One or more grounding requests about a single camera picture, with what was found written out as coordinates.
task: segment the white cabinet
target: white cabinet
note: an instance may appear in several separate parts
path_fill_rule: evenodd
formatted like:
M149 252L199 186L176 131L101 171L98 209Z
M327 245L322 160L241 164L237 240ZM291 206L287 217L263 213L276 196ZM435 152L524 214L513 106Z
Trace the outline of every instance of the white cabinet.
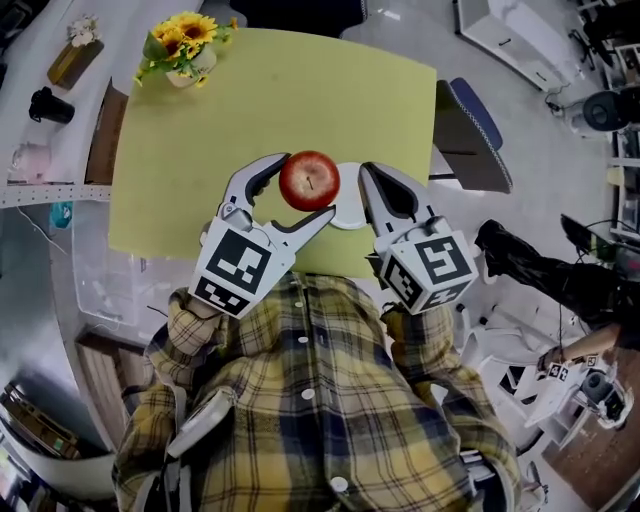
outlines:
M571 41L522 0L457 0L459 35L543 91L571 83L579 67Z

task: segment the green table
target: green table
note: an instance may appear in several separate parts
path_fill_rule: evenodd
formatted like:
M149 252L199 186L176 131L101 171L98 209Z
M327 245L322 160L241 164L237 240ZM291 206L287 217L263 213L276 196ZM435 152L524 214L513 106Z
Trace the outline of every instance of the green table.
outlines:
M197 258L202 226L229 177L265 155L322 151L336 163L381 162L427 182L435 70L367 46L243 29L219 49L202 89L152 75L129 99L112 191L110 246L143 257ZM257 198L258 222L306 216L277 180ZM327 226L296 270L370 277L373 231Z

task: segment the white plate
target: white plate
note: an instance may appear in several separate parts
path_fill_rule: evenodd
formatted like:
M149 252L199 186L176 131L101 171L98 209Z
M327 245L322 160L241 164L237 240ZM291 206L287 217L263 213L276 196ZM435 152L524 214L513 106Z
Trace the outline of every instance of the white plate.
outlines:
M360 229L367 225L360 190L358 189L358 173L362 164L348 162L338 164L340 171L340 191L336 200L336 216L331 225L346 230Z

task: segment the red apple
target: red apple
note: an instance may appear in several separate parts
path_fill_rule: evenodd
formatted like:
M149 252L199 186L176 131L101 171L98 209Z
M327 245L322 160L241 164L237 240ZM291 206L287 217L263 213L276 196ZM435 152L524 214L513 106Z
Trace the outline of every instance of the red apple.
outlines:
M296 210L314 212L331 204L340 190L340 171L327 155L302 151L280 171L280 192Z

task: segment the hand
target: hand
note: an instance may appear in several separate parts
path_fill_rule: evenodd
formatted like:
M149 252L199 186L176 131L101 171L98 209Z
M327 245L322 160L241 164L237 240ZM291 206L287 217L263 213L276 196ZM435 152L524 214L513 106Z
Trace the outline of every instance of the hand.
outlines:
M563 362L564 357L562 356L562 349L560 347L554 347L538 359L538 371L546 373L549 370L551 363L562 364Z

